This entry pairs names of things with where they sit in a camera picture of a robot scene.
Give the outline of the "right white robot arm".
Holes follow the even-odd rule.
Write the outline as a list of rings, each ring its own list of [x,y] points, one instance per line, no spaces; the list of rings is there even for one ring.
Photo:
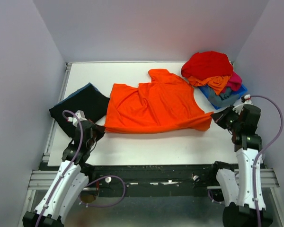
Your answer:
[[[256,134],[261,110],[244,104],[241,112],[233,106],[213,113],[214,122],[232,134],[239,174],[228,163],[214,163],[208,174],[209,182],[220,185],[225,208],[222,221],[225,227],[269,227],[273,217],[267,213],[261,185],[262,139]]]

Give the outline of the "black t shirt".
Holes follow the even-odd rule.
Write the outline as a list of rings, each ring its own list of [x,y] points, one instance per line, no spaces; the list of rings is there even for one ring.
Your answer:
[[[89,102],[86,106],[80,107],[79,110],[82,110],[84,112],[85,117],[88,120],[91,120],[92,122],[97,122],[106,115],[109,100],[110,98],[105,96],[97,101],[95,100]],[[51,108],[49,109],[49,112],[51,117],[54,118],[56,122],[59,124],[60,128],[68,135],[68,137],[72,138],[74,137],[75,134],[75,126],[73,126],[70,122],[67,122],[67,120],[63,117],[62,112],[64,110],[60,108],[58,109]]]

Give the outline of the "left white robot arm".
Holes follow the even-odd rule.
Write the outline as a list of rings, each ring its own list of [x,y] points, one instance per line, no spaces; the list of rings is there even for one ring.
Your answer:
[[[86,170],[86,163],[96,143],[104,136],[105,127],[90,120],[76,123],[74,137],[62,153],[62,162],[47,193],[33,211],[27,211],[25,227],[63,227],[84,187],[95,183],[95,174]]]

